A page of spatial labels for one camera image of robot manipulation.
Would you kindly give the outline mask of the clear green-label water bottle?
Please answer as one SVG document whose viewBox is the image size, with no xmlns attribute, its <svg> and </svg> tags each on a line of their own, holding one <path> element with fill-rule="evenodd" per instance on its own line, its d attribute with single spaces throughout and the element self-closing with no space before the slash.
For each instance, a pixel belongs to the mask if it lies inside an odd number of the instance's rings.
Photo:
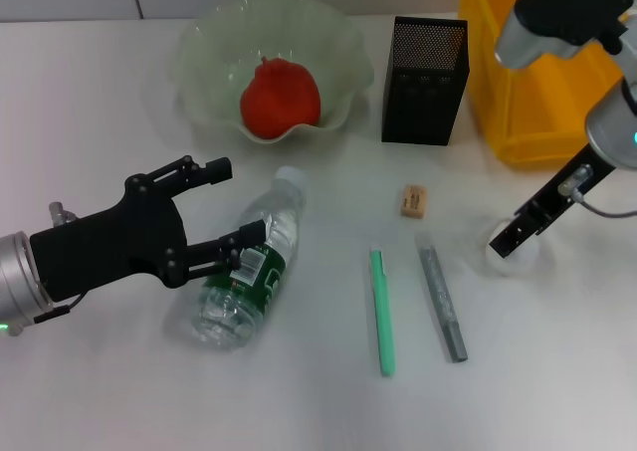
<svg viewBox="0 0 637 451">
<path fill-rule="evenodd" d="M 242 251 L 239 269 L 207 278 L 192 319 L 195 337 L 232 350 L 258 333 L 296 259 L 306 199 L 305 174 L 290 166 L 279 168 L 270 189 L 239 219 L 241 225 L 263 221 L 266 240 Z"/>
</svg>

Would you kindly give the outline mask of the red-orange fruit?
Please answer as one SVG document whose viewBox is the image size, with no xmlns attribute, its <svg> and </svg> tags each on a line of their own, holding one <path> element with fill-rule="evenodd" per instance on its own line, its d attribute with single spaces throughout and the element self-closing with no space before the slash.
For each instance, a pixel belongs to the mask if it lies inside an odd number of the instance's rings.
<svg viewBox="0 0 637 451">
<path fill-rule="evenodd" d="M 240 99 L 247 130 L 271 140 L 299 124 L 315 125 L 321 114 L 318 85 L 304 66 L 282 58 L 262 58 Z"/>
</svg>

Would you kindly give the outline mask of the yellow plastic bin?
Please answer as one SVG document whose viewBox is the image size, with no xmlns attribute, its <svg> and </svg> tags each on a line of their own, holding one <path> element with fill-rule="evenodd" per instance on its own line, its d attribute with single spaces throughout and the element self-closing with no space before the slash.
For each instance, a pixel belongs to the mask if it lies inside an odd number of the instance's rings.
<svg viewBox="0 0 637 451">
<path fill-rule="evenodd" d="M 460 0 L 469 27 L 467 96 L 477 127 L 503 162 L 519 167 L 558 163 L 585 144 L 584 119 L 620 79 L 600 46 L 572 60 L 547 56 L 514 72 L 494 49 L 515 0 Z"/>
</svg>

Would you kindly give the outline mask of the grey pen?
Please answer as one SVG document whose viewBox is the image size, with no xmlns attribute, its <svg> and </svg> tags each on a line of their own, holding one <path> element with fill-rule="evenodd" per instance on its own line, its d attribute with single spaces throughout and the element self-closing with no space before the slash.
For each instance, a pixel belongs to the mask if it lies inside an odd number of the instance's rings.
<svg viewBox="0 0 637 451">
<path fill-rule="evenodd" d="M 431 236 L 427 233 L 418 234 L 415 243 L 432 304 L 451 361 L 453 363 L 467 361 L 468 353 L 462 337 L 458 317 Z"/>
</svg>

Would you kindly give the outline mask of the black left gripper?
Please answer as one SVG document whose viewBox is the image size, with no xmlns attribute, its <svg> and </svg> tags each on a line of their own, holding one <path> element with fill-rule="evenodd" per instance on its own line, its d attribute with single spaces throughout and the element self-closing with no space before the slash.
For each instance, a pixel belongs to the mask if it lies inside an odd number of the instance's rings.
<svg viewBox="0 0 637 451">
<path fill-rule="evenodd" d="M 240 269 L 243 251 L 265 243 L 265 222 L 259 219 L 187 247 L 183 221 L 172 200 L 232 177 L 228 157 L 201 166 L 185 155 L 129 178 L 123 197 L 112 208 L 32 235 L 30 245 L 45 291 L 58 303 L 135 274 L 152 275 L 175 289 L 186 279 Z"/>
</svg>

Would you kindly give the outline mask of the pale green glass fruit plate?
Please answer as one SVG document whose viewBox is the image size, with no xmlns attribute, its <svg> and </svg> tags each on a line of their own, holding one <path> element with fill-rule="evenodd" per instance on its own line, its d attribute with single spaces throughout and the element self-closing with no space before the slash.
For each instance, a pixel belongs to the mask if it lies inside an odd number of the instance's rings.
<svg viewBox="0 0 637 451">
<path fill-rule="evenodd" d="M 308 70 L 320 96 L 318 121 L 290 125 L 280 139 L 339 129 L 374 81 L 362 33 L 319 0 L 236 0 L 214 8 L 182 33 L 170 79 L 191 123 L 260 142 L 244 124 L 240 99 L 263 62 L 276 59 Z"/>
</svg>

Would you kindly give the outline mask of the white paper ball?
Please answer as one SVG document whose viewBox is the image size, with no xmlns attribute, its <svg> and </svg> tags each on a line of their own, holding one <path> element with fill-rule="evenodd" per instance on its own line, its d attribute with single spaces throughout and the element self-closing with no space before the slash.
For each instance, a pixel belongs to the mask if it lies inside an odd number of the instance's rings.
<svg viewBox="0 0 637 451">
<path fill-rule="evenodd" d="M 522 277 L 529 274 L 538 261 L 540 244 L 536 236 L 531 236 L 506 258 L 490 246 L 510 222 L 510 219 L 489 218 L 477 237 L 479 265 L 488 276 Z"/>
</svg>

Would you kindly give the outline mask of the black mesh pen holder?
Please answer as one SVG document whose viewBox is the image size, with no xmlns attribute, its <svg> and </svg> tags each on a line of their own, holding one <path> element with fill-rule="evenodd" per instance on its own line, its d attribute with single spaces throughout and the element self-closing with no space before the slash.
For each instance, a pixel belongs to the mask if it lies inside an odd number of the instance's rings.
<svg viewBox="0 0 637 451">
<path fill-rule="evenodd" d="M 469 73 L 467 21 L 395 17 L 381 140 L 448 145 Z"/>
</svg>

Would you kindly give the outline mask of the beige eraser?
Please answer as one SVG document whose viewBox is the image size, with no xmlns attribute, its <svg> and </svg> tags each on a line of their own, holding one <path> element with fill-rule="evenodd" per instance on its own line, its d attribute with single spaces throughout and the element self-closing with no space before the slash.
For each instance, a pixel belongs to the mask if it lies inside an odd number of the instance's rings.
<svg viewBox="0 0 637 451">
<path fill-rule="evenodd" d="M 425 215 L 427 192 L 426 189 L 417 184 L 407 184 L 404 187 L 400 213 L 402 216 L 423 219 Z"/>
</svg>

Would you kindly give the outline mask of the green pen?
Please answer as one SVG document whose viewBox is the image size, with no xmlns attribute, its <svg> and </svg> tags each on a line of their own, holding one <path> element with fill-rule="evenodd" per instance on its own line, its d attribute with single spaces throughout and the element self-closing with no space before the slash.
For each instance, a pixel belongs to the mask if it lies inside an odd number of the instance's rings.
<svg viewBox="0 0 637 451">
<path fill-rule="evenodd" d="M 380 372 L 385 377 L 392 377 L 396 370 L 396 361 L 389 288 L 383 255 L 377 247 L 372 247 L 369 251 L 369 269 L 374 299 Z"/>
</svg>

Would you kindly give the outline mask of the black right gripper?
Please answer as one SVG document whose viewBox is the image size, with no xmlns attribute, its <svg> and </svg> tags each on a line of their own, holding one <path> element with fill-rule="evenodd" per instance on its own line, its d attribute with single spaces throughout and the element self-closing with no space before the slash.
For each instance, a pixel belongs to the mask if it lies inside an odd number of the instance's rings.
<svg viewBox="0 0 637 451">
<path fill-rule="evenodd" d="M 573 203 L 559 193 L 558 187 L 581 167 L 589 170 L 589 176 L 578 185 L 582 194 L 589 192 L 615 170 L 590 145 L 585 146 L 527 202 L 530 211 L 519 211 L 496 228 L 489 239 L 490 248 L 503 259 L 536 255 L 540 248 L 538 234 Z"/>
</svg>

